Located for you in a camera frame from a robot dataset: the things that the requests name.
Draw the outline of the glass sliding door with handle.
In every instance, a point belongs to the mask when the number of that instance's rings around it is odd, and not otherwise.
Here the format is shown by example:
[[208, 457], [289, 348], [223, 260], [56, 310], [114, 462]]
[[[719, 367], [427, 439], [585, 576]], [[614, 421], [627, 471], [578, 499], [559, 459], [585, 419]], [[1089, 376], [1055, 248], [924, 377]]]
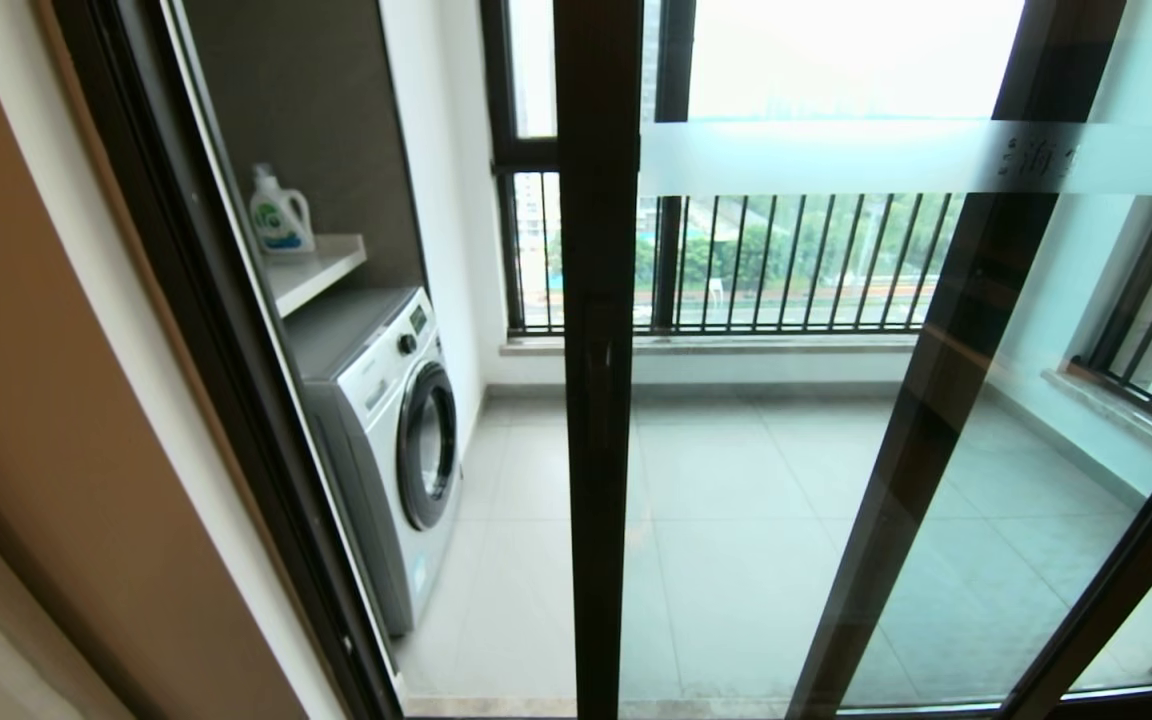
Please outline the glass sliding door with handle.
[[[681, 122], [991, 120], [1025, 0], [696, 0]], [[558, 0], [579, 720], [786, 720], [914, 356], [636, 355], [643, 0]], [[590, 427], [584, 313], [622, 310]]]

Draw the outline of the long stone window sill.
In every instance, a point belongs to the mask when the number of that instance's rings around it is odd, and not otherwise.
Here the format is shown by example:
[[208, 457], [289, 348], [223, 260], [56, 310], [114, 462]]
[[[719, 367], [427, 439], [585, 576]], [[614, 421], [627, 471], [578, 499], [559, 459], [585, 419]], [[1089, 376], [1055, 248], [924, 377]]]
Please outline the long stone window sill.
[[636, 355], [897, 354], [914, 350], [916, 334], [808, 334], [808, 336], [644, 336], [634, 338]]

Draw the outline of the silver front-load washing machine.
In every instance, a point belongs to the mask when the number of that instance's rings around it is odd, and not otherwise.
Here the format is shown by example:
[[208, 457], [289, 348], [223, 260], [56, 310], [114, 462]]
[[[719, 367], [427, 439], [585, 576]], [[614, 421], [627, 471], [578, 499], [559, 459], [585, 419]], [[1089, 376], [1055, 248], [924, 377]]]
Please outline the silver front-load washing machine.
[[460, 503], [458, 410], [429, 293], [335, 288], [285, 320], [303, 407], [392, 637], [414, 632]]

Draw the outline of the long black window railing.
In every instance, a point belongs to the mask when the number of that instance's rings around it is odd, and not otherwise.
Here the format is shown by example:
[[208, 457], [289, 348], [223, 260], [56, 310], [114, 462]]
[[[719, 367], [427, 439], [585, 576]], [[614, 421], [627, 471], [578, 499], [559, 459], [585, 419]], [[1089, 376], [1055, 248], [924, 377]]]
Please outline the long black window railing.
[[641, 197], [634, 331], [914, 333], [964, 202], [960, 194]]

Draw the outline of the white shelf board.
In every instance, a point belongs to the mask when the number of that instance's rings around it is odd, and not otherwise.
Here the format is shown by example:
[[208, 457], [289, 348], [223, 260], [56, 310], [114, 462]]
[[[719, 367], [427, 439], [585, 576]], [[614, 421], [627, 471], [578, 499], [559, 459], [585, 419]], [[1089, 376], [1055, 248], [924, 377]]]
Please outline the white shelf board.
[[287, 318], [366, 260], [362, 234], [319, 234], [312, 252], [266, 256], [265, 276], [273, 291], [276, 314]]

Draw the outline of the grey high-rise building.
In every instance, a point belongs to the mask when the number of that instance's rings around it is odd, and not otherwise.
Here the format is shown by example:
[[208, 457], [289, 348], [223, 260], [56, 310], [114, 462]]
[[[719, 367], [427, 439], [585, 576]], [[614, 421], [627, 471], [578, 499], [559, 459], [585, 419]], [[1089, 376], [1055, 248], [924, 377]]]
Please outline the grey high-rise building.
[[[662, 0], [643, 0], [639, 123], [657, 120]], [[520, 138], [558, 135], [553, 0], [506, 0], [515, 132]]]

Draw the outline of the white detergent bottle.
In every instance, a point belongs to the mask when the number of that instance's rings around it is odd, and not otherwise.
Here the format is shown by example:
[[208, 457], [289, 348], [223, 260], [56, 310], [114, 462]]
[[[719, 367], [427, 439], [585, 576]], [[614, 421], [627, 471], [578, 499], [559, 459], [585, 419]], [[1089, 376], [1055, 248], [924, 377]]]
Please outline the white detergent bottle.
[[314, 252], [306, 196], [285, 188], [273, 167], [266, 162], [252, 165], [253, 192], [248, 200], [248, 215], [262, 251], [270, 253]]

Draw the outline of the dark brown niche panel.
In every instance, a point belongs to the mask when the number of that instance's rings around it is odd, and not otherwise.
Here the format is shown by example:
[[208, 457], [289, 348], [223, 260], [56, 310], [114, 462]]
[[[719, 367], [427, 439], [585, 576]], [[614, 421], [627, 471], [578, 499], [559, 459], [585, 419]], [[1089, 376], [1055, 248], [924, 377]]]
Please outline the dark brown niche panel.
[[319, 234], [361, 234], [367, 287], [426, 282], [378, 0], [180, 0], [243, 195], [266, 162]]

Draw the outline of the short stone window sill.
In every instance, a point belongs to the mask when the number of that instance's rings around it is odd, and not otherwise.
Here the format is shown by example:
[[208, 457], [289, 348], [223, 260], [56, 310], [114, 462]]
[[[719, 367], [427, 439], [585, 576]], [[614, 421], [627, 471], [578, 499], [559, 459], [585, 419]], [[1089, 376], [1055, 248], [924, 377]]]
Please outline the short stone window sill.
[[1043, 369], [1039, 373], [1044, 382], [1056, 389], [1075, 404], [1083, 407], [1111, 424], [1135, 445], [1152, 452], [1152, 409], [1140, 404], [1137, 397], [1126, 395], [1115, 386], [1106, 386], [1094, 376], [1087, 376], [1075, 367], [1070, 370]]

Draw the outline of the black window frame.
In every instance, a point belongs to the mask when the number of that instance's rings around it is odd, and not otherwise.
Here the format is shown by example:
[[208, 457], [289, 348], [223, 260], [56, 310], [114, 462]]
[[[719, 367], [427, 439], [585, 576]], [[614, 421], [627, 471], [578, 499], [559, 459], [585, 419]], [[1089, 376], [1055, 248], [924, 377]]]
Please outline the black window frame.
[[[506, 334], [509, 340], [558, 338], [564, 332], [558, 135], [516, 135], [506, 0], [477, 0], [477, 5], [500, 211]], [[662, 0], [655, 122], [681, 122], [689, 115], [695, 18], [696, 0]], [[632, 316], [639, 334], [676, 328], [687, 206], [679, 196], [637, 200]]]

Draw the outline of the dark outer door frame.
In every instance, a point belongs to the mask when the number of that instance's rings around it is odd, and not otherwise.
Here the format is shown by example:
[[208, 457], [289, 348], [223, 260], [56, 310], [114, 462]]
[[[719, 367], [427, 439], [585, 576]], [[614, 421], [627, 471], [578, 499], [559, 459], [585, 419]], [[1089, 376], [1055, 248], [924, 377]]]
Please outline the dark outer door frame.
[[[236, 460], [238, 497], [306, 621], [347, 720], [406, 720], [282, 350], [282, 320], [229, 192], [185, 20], [172, 0], [52, 0], [111, 174]], [[355, 652], [344, 652], [348, 632]]]

